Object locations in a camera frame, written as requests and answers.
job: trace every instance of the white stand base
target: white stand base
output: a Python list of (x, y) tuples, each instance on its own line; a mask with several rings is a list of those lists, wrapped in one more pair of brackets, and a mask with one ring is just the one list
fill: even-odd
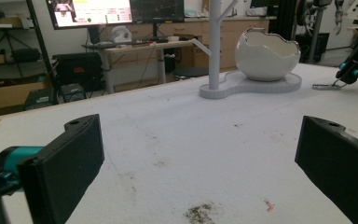
[(210, 90), (209, 85), (200, 87), (200, 97), (206, 99), (223, 99), (241, 92), (284, 93), (296, 91), (301, 87), (301, 77), (289, 73), (277, 81), (254, 81), (241, 71), (232, 71), (225, 75), (219, 84), (219, 90)]

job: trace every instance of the white device on desk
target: white device on desk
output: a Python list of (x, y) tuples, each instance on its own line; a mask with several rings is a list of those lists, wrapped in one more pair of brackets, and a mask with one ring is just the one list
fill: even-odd
[(110, 40), (113, 43), (131, 42), (132, 40), (131, 31), (126, 26), (117, 26), (113, 28), (112, 33), (110, 35)]

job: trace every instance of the cracked eggshell bowl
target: cracked eggshell bowl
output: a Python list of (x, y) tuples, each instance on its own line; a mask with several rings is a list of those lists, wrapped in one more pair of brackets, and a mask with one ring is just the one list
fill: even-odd
[(235, 48), (238, 69), (256, 81), (276, 81), (289, 74), (301, 56), (296, 41), (265, 34), (264, 29), (246, 30)]

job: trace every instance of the wooden desk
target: wooden desk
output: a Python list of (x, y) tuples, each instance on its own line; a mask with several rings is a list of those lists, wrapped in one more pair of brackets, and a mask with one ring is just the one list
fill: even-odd
[[(65, 122), (98, 113), (105, 161), (68, 223), (188, 224), (200, 209), (205, 223), (350, 223), (295, 163), (305, 115), (358, 138), (358, 81), (311, 88), (336, 72), (299, 64), (301, 89), (283, 94), (206, 100), (201, 77), (14, 114), (0, 120), (0, 151), (45, 146)], [(4, 201), (12, 223), (31, 223), (22, 192)]]
[(103, 77), (106, 82), (106, 90), (108, 93), (113, 93), (113, 76), (114, 73), (111, 72), (109, 55), (122, 55), (122, 54), (129, 54), (129, 53), (137, 53), (141, 51), (148, 51), (148, 50), (156, 50), (158, 52), (158, 76), (160, 83), (166, 83), (165, 80), (165, 62), (164, 62), (164, 49), (174, 49), (174, 48), (181, 48), (185, 46), (191, 46), (193, 42), (189, 41), (170, 41), (168, 43), (158, 43), (158, 44), (151, 44), (150, 46), (141, 46), (141, 47), (134, 47), (134, 48), (123, 48), (123, 49), (101, 49), (98, 50), (101, 59), (103, 61)]

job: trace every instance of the monitor screen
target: monitor screen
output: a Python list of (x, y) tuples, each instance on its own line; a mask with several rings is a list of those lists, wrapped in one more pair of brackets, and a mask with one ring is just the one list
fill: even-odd
[(130, 0), (47, 0), (55, 30), (132, 23)]
[(279, 0), (252, 0), (251, 7), (274, 7), (279, 5)]
[(184, 22), (184, 0), (130, 0), (134, 23)]

